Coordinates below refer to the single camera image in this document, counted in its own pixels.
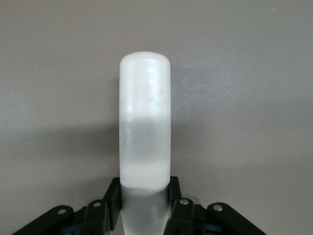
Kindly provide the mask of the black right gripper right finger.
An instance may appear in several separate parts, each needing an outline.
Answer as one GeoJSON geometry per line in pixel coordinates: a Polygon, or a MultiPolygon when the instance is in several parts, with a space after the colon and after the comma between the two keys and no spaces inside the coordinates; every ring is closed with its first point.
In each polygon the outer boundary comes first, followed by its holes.
{"type": "Polygon", "coordinates": [[[169,183],[171,216],[167,221],[167,235],[265,235],[248,219],[228,204],[216,202],[204,208],[183,197],[179,178],[169,183]]]}

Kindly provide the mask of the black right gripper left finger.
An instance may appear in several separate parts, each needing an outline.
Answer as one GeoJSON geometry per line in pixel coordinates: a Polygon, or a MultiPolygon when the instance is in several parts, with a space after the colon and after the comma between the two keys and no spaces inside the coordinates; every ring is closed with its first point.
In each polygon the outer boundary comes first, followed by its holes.
{"type": "Polygon", "coordinates": [[[103,198],[74,211],[59,205],[46,211],[15,235],[108,235],[115,230],[121,210],[120,178],[112,179],[103,198]]]}

